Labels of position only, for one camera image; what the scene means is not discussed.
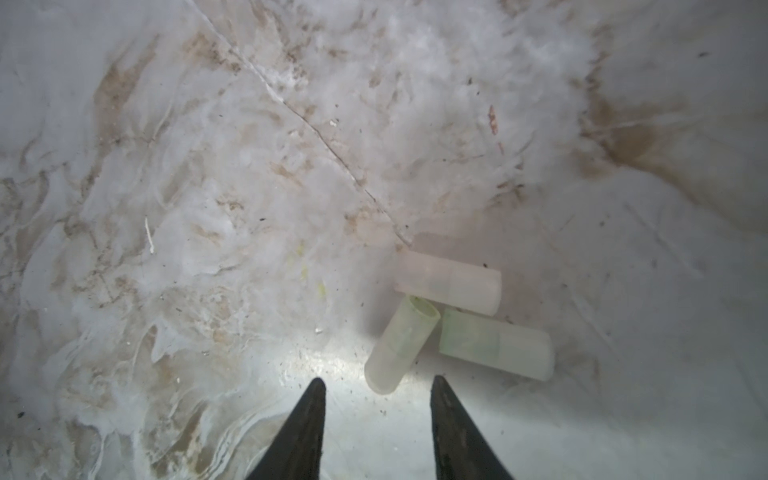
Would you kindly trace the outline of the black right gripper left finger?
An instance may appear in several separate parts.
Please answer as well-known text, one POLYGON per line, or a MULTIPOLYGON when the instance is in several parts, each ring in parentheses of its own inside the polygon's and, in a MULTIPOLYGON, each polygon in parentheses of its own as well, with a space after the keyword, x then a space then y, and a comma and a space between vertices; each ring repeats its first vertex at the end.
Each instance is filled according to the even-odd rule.
POLYGON ((314 378, 248 480, 318 480, 326 414, 326 385, 314 378))

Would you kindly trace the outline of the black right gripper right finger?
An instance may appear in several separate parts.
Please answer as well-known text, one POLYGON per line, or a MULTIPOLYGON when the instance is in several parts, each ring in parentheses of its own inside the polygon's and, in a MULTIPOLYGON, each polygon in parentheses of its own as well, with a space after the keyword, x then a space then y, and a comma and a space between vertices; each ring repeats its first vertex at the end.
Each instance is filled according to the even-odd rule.
POLYGON ((430 408, 438 480, 513 480, 442 375, 434 377, 430 408))

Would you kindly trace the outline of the clear pen cap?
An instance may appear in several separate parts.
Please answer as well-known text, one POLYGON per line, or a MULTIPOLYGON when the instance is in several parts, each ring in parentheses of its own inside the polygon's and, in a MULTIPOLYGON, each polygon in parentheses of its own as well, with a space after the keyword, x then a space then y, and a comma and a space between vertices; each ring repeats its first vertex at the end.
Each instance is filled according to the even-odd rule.
POLYGON ((394 392, 431 335, 441 315, 429 301, 406 295, 364 366, 368 386, 379 395, 394 392))
POLYGON ((548 333, 452 308, 443 313, 439 351, 538 381, 549 380, 555 368, 548 333))
POLYGON ((497 270, 413 251, 398 255, 396 291, 485 316, 497 313, 502 276, 497 270))

